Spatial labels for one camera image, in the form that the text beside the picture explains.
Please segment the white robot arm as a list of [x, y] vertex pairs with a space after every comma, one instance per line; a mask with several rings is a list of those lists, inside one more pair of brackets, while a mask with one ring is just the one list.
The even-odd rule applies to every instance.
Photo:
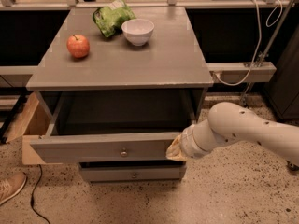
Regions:
[[199, 159], [218, 147], [239, 141], [262, 146], [299, 166], [299, 128], [262, 119], [239, 105], [222, 102], [213, 105], [207, 118], [179, 134], [166, 151], [173, 161]]

